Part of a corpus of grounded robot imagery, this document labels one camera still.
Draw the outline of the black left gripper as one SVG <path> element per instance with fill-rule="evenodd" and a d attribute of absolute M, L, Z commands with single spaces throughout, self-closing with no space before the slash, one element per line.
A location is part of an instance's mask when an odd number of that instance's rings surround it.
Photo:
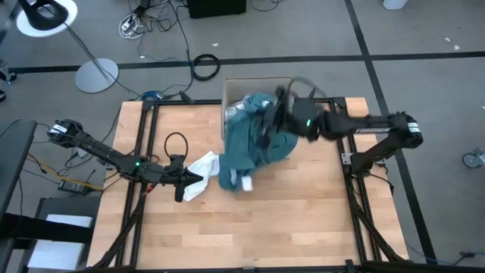
<path fill-rule="evenodd" d="M 184 161 L 184 155 L 171 155 L 170 164 L 164 168 L 165 174 L 162 175 L 161 179 L 163 186 L 173 185 L 175 187 L 174 199 L 176 202 L 183 201 L 185 187 L 203 180 L 201 175 L 184 168 Z"/>

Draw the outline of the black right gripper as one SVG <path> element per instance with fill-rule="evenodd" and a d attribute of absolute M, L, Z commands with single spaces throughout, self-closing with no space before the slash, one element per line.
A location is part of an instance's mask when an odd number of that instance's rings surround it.
<path fill-rule="evenodd" d="M 261 136 L 259 145 L 261 148 L 268 148 L 271 136 L 277 133 L 283 123 L 282 115 L 286 115 L 290 110 L 291 92 L 278 86 L 275 91 L 275 113 L 263 114 L 261 121 Z M 319 117 L 323 109 L 315 104 L 311 99 L 295 99 L 290 118 L 290 132 L 299 137 L 306 138 L 309 142 L 315 141 L 319 137 Z"/>

